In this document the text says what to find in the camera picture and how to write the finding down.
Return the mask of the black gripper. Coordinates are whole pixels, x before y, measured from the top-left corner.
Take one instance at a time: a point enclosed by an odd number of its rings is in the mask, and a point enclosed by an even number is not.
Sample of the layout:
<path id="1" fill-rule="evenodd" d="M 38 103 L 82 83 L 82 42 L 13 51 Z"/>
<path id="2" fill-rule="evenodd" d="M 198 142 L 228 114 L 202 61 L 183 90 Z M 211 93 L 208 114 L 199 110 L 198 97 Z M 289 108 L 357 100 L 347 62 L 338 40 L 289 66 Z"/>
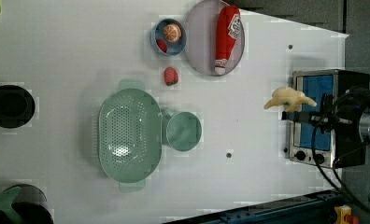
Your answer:
<path id="1" fill-rule="evenodd" d="M 340 125 L 356 126 L 366 109 L 370 108 L 370 90 L 361 87 L 348 89 L 336 100 L 332 95 L 323 94 L 320 112 L 311 116 L 308 112 L 283 112 L 282 120 L 312 124 L 322 133 Z"/>

